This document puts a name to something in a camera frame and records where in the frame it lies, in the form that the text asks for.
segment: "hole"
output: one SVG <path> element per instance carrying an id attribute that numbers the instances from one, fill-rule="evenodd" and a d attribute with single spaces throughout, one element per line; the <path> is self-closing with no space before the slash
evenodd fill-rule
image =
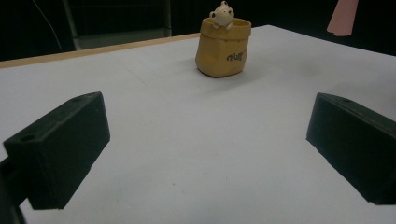
<path id="1" fill-rule="evenodd" d="M 33 140 L 34 138 L 35 138 L 34 134 L 29 134 L 29 135 L 26 135 L 26 136 L 22 137 L 21 141 L 22 142 L 27 142 L 27 141 Z"/>

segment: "plush toy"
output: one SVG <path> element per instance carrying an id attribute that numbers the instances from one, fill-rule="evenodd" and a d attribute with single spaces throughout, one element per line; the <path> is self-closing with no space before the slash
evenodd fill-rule
<path id="1" fill-rule="evenodd" d="M 214 21 L 213 27 L 218 29 L 220 26 L 225 26 L 226 30 L 233 27 L 233 16 L 233 9 L 228 6 L 226 1 L 222 1 L 221 5 L 209 14 L 209 17 Z"/>

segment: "toy head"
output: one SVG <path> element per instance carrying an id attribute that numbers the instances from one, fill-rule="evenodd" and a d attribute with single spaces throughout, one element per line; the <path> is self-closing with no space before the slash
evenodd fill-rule
<path id="1" fill-rule="evenodd" d="M 233 9 L 228 6 L 226 1 L 222 1 L 221 5 L 215 11 L 210 12 L 209 17 L 215 24 L 226 26 L 233 21 Z"/>

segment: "cable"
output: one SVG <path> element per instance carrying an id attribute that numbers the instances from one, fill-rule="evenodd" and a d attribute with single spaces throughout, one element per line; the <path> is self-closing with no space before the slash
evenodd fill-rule
<path id="1" fill-rule="evenodd" d="M 50 24 L 49 20 L 47 19 L 46 15 L 44 15 L 43 11 L 41 11 L 41 8 L 38 6 L 38 4 L 35 2 L 35 0 L 32 0 L 32 2 L 35 4 L 35 6 L 37 7 L 38 11 L 41 13 L 41 15 L 44 17 L 44 19 L 46 20 L 47 24 L 49 25 L 50 29 L 52 30 L 53 35 L 55 36 L 56 42 L 58 43 L 58 47 L 61 51 L 64 51 L 62 49 L 61 43 L 59 42 L 58 36 L 55 33 L 55 30 L 53 29 L 52 25 Z"/>

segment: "dark background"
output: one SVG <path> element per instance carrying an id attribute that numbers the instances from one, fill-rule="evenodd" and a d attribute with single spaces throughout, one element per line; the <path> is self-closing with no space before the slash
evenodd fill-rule
<path id="1" fill-rule="evenodd" d="M 0 61 L 75 50 L 62 0 L 35 0 L 51 22 L 62 48 L 32 0 L 0 3 Z M 172 34 L 198 33 L 220 0 L 171 0 Z M 253 27 L 271 24 L 304 35 L 396 56 L 396 16 L 391 1 L 360 0 L 352 36 L 326 31 L 337 0 L 229 0 L 235 17 Z M 69 0 L 79 35 L 162 28 L 163 0 Z"/>

